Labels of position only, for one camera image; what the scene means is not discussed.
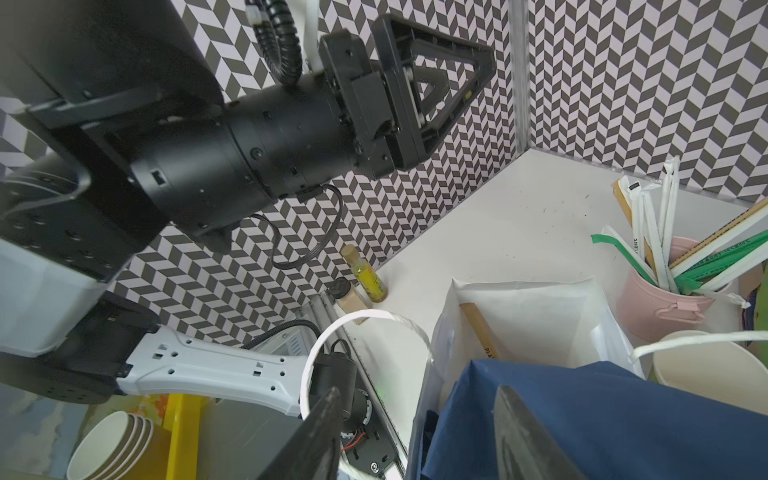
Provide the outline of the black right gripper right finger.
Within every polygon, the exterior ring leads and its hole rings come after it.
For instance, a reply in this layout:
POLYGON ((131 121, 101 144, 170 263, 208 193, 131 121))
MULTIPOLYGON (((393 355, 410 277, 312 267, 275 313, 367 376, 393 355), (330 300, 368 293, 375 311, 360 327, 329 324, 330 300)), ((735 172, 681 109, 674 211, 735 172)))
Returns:
POLYGON ((497 390, 493 421, 500 479, 585 479, 510 386, 497 390))

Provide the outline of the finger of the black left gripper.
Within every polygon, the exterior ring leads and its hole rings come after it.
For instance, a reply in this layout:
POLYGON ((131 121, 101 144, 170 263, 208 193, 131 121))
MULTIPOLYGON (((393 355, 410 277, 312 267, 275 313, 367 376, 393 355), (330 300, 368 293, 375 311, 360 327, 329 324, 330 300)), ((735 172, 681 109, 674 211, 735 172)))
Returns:
POLYGON ((494 50, 393 14, 374 21, 372 36, 395 117, 393 163, 410 170, 428 160, 496 72, 494 50), (448 73, 419 58, 471 67, 453 94, 448 73))

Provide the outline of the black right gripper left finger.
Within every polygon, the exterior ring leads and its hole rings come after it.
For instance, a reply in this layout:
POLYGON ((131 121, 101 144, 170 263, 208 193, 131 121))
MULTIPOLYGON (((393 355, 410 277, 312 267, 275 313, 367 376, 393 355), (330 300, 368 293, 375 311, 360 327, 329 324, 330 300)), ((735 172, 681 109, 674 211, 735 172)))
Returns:
POLYGON ((342 426, 341 394, 332 387, 258 479, 336 479, 342 426))

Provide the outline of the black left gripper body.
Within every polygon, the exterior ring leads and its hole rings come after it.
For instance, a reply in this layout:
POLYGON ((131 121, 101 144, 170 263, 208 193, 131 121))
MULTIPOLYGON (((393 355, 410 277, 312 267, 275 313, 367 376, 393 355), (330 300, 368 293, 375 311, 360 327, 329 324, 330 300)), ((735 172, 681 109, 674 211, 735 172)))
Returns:
POLYGON ((292 29, 259 29, 257 43, 278 85, 226 111, 231 197, 309 194, 350 170, 376 179, 414 165, 413 82, 407 46, 374 32, 378 61, 347 31, 324 36, 319 75, 302 74, 292 29))

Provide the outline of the dark blue napkin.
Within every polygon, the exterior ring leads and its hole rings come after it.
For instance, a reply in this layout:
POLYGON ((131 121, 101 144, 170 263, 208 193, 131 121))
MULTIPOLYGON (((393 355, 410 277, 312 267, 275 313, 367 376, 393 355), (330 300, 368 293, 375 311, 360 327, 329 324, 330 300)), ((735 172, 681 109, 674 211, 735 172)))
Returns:
POLYGON ((423 479, 495 479, 493 407, 510 387, 589 479, 764 479, 767 418, 610 362, 473 360, 422 436, 423 479))

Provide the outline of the cartoon animal paper bag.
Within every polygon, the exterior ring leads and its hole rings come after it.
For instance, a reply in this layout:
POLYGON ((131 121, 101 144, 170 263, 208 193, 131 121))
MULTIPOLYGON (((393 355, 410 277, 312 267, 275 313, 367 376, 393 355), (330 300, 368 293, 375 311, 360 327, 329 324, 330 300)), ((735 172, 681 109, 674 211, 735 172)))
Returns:
POLYGON ((612 362, 644 375, 599 282, 466 283, 435 294, 391 294, 374 317, 338 329, 347 337, 401 450, 403 476, 417 476, 426 414, 447 401, 465 365, 484 357, 461 307, 475 304, 503 360, 576 368, 612 362))

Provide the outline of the wooden stir stick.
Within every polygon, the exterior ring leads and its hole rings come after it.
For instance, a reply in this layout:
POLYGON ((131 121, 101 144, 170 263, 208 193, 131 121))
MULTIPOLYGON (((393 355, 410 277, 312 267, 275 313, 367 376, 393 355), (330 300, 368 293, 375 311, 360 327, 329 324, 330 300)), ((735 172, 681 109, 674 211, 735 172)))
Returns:
POLYGON ((486 356, 499 359, 498 352, 493 344, 487 321, 475 303, 462 303, 460 309, 475 332, 486 356))

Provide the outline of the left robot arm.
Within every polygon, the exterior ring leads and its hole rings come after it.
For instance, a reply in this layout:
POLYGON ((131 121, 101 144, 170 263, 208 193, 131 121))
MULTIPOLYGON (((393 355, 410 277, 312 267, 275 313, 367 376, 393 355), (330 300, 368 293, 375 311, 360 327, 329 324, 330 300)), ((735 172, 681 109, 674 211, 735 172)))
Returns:
POLYGON ((1 83, 49 152, 1 182, 1 380, 48 398, 184 393, 309 412, 312 362, 201 343, 109 284, 168 225, 218 253, 248 217, 426 161, 496 71, 491 47, 392 14, 378 57, 249 1, 272 87, 226 101, 168 1, 5 1, 1 83))

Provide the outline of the yellow stand outside cell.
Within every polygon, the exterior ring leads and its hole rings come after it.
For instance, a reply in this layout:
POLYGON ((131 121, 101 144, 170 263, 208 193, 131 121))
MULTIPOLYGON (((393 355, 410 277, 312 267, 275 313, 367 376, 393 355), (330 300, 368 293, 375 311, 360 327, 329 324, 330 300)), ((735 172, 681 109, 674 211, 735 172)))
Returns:
POLYGON ((202 409, 208 398, 170 394, 163 427, 171 433, 167 480, 195 480, 202 409))

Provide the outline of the yellow-green drink bottle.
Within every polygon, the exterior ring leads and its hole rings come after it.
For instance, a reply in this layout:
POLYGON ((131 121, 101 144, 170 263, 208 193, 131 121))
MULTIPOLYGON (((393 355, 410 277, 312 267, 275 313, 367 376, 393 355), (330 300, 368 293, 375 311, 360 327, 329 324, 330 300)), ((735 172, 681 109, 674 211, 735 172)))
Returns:
POLYGON ((345 244, 340 254, 370 300, 374 303, 384 301, 388 296, 388 289, 359 250, 353 245, 345 244))

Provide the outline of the pink metal bucket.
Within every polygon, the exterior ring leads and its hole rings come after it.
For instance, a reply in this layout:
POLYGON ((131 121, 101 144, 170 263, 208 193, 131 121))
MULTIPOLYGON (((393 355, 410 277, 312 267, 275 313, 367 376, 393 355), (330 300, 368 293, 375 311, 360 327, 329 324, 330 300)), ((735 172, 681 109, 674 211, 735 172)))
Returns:
POLYGON ((741 307, 705 296, 685 296, 653 286, 630 269, 613 314, 637 341, 653 343, 682 330, 728 333, 741 329, 741 307))

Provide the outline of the stack of brown paper cups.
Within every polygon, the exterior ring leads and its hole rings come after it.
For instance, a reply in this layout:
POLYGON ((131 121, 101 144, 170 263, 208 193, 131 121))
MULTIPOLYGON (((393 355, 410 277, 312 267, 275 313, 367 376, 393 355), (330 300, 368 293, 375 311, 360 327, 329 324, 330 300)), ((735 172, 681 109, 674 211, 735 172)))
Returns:
POLYGON ((170 433, 150 419, 114 412, 81 441, 66 478, 165 479, 170 443, 170 433))

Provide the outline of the green paper cup stack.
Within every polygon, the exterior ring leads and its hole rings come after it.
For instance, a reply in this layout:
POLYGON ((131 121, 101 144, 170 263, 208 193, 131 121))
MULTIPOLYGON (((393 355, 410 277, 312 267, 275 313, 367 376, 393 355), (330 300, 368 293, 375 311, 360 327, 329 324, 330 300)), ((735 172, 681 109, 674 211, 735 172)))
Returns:
POLYGON ((767 413, 767 367, 741 344, 767 340, 765 331, 679 331, 638 347, 651 356, 658 383, 762 415, 767 413))

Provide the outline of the metal base rail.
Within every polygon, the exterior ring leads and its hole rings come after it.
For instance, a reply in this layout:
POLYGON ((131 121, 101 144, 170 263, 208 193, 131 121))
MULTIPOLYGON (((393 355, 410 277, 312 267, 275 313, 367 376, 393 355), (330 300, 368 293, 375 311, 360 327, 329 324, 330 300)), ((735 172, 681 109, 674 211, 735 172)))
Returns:
POLYGON ((402 442, 386 417, 369 375, 351 337, 340 328, 324 341, 319 355, 320 372, 312 377, 334 386, 341 385, 345 397, 345 426, 342 447, 356 473, 377 479, 403 479, 405 464, 402 442))

